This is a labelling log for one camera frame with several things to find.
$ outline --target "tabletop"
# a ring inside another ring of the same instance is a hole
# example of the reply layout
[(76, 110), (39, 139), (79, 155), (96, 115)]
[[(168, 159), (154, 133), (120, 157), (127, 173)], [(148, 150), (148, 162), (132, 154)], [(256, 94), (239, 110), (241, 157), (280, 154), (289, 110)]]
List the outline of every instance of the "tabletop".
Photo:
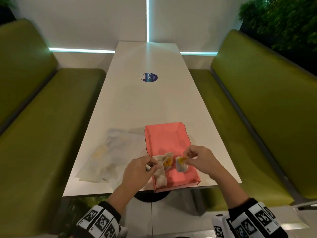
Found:
[[(107, 130), (144, 132), (146, 125), (172, 122), (182, 122), (192, 145), (210, 148), (241, 183), (177, 45), (119, 42), (63, 196), (113, 192), (108, 183), (79, 181), (75, 177)], [(199, 176), (201, 182), (197, 186), (216, 185), (208, 175), (199, 172)]]

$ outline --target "blue round sticker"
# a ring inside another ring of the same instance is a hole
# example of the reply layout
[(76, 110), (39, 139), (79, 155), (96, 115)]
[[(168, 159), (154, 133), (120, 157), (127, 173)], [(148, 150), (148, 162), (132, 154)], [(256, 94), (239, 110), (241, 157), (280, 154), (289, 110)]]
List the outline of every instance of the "blue round sticker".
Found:
[(152, 73), (144, 73), (143, 74), (143, 81), (144, 82), (155, 82), (158, 79), (157, 75)]

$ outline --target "person's left hand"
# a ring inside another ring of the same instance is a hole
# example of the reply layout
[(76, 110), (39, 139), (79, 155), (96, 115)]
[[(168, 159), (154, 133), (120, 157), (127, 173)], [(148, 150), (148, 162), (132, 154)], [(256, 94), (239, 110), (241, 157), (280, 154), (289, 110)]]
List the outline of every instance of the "person's left hand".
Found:
[[(149, 162), (154, 166), (146, 171), (145, 165)], [(121, 185), (136, 194), (147, 184), (159, 167), (158, 162), (150, 156), (133, 159), (124, 171)]]

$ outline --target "black sleeve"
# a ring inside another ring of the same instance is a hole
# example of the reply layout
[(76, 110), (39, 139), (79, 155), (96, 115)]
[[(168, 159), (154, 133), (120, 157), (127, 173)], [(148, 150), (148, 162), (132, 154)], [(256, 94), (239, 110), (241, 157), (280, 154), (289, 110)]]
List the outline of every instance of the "black sleeve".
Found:
[(120, 231), (121, 215), (108, 202), (95, 205), (77, 223), (72, 236), (74, 238), (108, 238), (117, 237)]
[(275, 215), (262, 202), (253, 198), (228, 211), (230, 229), (235, 237), (249, 237), (256, 232), (269, 238), (288, 237)]

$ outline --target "green bench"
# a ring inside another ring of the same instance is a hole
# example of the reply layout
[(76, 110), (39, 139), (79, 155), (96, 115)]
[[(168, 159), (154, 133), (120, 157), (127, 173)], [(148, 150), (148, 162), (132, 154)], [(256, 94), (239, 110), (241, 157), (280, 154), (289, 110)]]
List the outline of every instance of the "green bench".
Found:
[[(212, 70), (299, 195), (317, 198), (317, 79), (272, 50), (232, 30)], [(267, 206), (292, 204), (288, 193), (209, 70), (190, 70), (250, 196)], [(204, 189), (208, 211), (227, 206), (219, 188)]]
[(0, 136), (0, 236), (34, 236), (50, 230), (106, 74), (54, 71), (26, 19), (1, 26), (0, 41), (0, 125), (44, 86)]

